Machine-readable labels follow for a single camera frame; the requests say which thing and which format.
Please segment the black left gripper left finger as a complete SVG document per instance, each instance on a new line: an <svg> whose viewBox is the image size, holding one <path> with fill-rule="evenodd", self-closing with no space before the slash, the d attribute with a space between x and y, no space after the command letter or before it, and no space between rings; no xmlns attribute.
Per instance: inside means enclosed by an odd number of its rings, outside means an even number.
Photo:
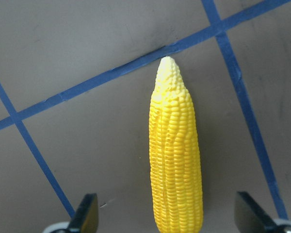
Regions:
<svg viewBox="0 0 291 233"><path fill-rule="evenodd" d="M98 229L98 200L97 194L86 194L67 230L69 233L96 233Z"/></svg>

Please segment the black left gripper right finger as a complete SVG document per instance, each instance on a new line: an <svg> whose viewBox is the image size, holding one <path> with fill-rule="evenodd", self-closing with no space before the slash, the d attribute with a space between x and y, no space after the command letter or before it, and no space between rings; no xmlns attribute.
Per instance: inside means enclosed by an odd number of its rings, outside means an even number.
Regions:
<svg viewBox="0 0 291 233"><path fill-rule="evenodd" d="M245 191L236 193L234 221L240 233L274 233L276 230L276 223Z"/></svg>

